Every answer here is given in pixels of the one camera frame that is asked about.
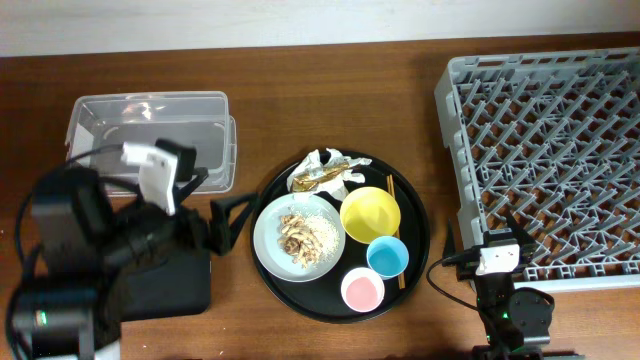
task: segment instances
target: round black tray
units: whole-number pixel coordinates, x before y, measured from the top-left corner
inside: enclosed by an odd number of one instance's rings
[[[385,295],[382,304],[380,304],[377,309],[367,313],[353,311],[343,302],[340,293],[342,278],[353,268],[367,266],[367,260],[365,258],[367,245],[353,240],[349,235],[347,235],[344,252],[338,263],[324,276],[313,281],[294,283],[281,280],[271,275],[262,264],[260,264],[253,245],[253,231],[256,226],[256,221],[262,210],[264,210],[269,203],[289,193],[286,184],[287,177],[296,166],[298,166],[300,161],[289,165],[267,185],[260,197],[256,211],[257,215],[254,217],[253,224],[251,225],[251,252],[253,253],[253,260],[260,276],[262,276],[262,279],[264,279],[265,284],[267,284],[271,292],[285,305],[300,314],[314,320],[329,323],[353,323],[368,320],[389,311],[393,306],[402,302],[420,280],[420,275],[424,271],[427,263],[430,242],[427,214],[418,194],[407,180],[395,169],[372,156],[353,151],[342,151],[342,153],[352,158],[366,157],[373,160],[371,165],[361,166],[354,171],[364,174],[366,178],[364,184],[356,184],[351,181],[345,182],[349,191],[363,186],[375,186],[387,190],[386,177],[389,174],[393,175],[396,201],[398,205],[400,205],[401,213],[400,238],[409,250],[409,265],[404,273],[405,288],[403,290],[400,290],[397,278],[386,280],[384,282]],[[326,163],[329,160],[329,153],[321,152],[320,160]],[[317,195],[329,201],[336,209],[340,209],[341,202],[333,199],[328,193],[323,192]]]

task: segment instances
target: plastic bin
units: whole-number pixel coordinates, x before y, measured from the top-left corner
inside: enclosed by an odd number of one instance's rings
[[[435,90],[465,248],[509,211],[538,242],[517,286],[640,286],[640,49],[452,59]]]
[[[83,96],[71,114],[65,144],[67,158],[125,141],[154,144],[168,138],[197,150],[196,167],[209,177],[194,192],[222,193],[233,186],[236,166],[235,120],[229,116],[227,96],[217,91],[163,92]],[[121,153],[85,159],[84,165],[103,175],[137,181],[138,168],[120,161]],[[111,196],[130,195],[107,188]]]

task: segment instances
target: crumpled paper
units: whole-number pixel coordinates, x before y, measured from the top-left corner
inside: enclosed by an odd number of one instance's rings
[[[369,165],[371,164],[371,159],[352,159],[350,156],[343,156],[342,153],[336,149],[327,149],[327,151],[331,154],[327,164],[323,165],[320,161],[320,152],[318,150],[310,152],[309,155],[300,162],[300,165],[298,165],[287,178],[287,188],[290,192],[311,195],[326,191],[336,200],[343,201],[347,195],[349,195],[349,191],[344,186],[345,181],[364,183],[364,175],[352,173],[353,167],[357,165]],[[327,176],[327,171],[333,171],[334,173]],[[322,179],[323,177],[330,177],[331,179],[324,181]],[[298,179],[298,182],[294,186],[295,178]],[[310,181],[305,181],[305,183],[301,185],[300,179],[302,178]],[[305,186],[310,183],[314,185],[310,190],[296,191],[296,189],[306,189]]]

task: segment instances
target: white plate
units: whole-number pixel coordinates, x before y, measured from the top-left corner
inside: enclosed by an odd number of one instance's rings
[[[306,269],[300,263],[294,264],[293,257],[287,255],[278,244],[282,236],[280,217],[295,213],[303,215],[322,215],[338,230],[338,249],[330,259],[309,265]],[[315,195],[289,194],[284,195],[269,204],[258,217],[253,230],[253,246],[256,255],[273,276],[292,282],[315,280],[326,274],[340,260],[344,250],[345,233],[340,223],[340,214],[326,200]]]

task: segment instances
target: dish rack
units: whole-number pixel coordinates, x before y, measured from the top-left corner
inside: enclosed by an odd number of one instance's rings
[[[510,211],[538,243],[517,286],[640,285],[639,53],[460,57],[440,79],[464,247]]]

